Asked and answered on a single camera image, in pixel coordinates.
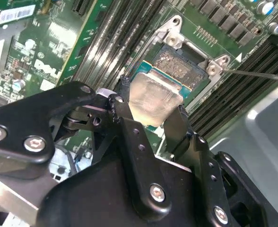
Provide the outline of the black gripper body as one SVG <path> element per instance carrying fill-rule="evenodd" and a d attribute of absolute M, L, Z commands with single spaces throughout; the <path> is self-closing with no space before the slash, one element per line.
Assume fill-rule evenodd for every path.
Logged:
<path fill-rule="evenodd" d="M 41 227 L 209 227 L 211 217 L 195 189 L 193 173 L 158 161 L 172 209 L 150 222 L 135 211 L 117 151 L 55 186 L 38 213 Z"/>

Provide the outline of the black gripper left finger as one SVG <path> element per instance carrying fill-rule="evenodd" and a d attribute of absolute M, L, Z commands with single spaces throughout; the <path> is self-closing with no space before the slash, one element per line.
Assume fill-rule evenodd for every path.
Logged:
<path fill-rule="evenodd" d="M 42 176 L 55 143 L 78 130 L 118 140 L 132 204 L 140 216 L 164 217 L 170 212 L 167 185 L 127 98 L 102 96 L 78 81 L 0 107 L 0 175 L 25 180 Z"/>

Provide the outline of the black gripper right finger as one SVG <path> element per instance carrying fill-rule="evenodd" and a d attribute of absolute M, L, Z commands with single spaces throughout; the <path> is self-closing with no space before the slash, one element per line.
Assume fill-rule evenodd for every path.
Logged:
<path fill-rule="evenodd" d="M 183 105 L 164 122 L 168 150 L 194 174 L 194 205 L 202 227 L 269 226 L 264 196 L 237 162 L 225 152 L 212 154 L 193 131 Z"/>

